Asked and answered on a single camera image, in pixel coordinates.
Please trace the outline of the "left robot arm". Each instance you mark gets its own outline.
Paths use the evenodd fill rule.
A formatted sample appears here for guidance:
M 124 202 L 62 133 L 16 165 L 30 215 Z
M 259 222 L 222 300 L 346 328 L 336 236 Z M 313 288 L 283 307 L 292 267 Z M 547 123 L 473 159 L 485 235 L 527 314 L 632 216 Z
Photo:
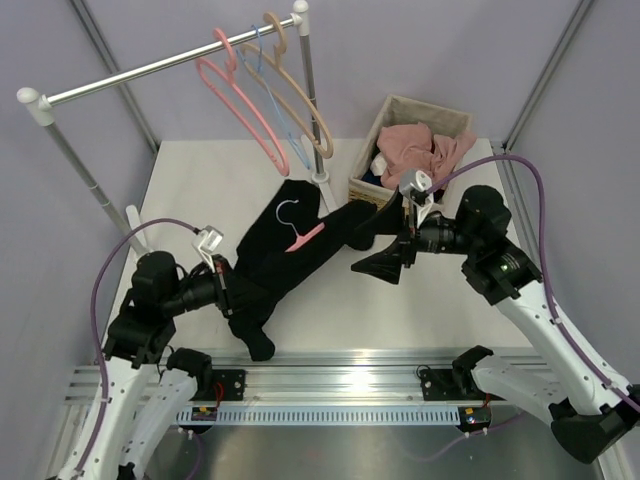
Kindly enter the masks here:
M 165 251 L 143 256 L 99 348 L 96 395 L 59 479 L 141 479 L 160 441 L 188 403 L 211 401 L 214 421 L 223 401 L 244 396 L 246 374 L 220 370 L 209 355 L 165 350 L 176 316 L 226 305 L 229 266 L 215 255 L 184 277 Z

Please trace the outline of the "black t shirt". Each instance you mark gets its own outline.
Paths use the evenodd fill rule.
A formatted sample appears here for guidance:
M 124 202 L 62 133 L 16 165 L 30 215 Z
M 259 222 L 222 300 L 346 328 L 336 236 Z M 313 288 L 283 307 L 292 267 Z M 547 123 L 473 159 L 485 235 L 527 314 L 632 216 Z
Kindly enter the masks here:
M 320 191 L 302 180 L 286 180 L 236 248 L 234 272 L 266 291 L 228 320 L 231 333 L 252 360 L 267 361 L 275 345 L 263 331 L 277 303 L 324 265 L 354 237 L 377 207 L 363 200 L 321 218 Z

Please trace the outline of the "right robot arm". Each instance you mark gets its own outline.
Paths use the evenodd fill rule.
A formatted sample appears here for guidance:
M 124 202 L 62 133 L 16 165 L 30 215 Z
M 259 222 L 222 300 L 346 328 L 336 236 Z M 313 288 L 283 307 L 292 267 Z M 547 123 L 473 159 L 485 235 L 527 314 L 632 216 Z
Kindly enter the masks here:
M 493 187 L 465 190 L 454 218 L 431 209 L 424 192 L 395 191 L 365 230 L 394 236 L 352 270 L 397 284 L 419 253 L 465 256 L 461 271 L 473 290 L 509 319 L 557 381 L 510 367 L 476 346 L 452 364 L 464 397 L 496 396 L 548 425 L 581 463 L 594 462 L 639 424 L 639 387 L 613 368 L 579 332 L 550 292 L 542 272 L 507 236 L 511 213 Z

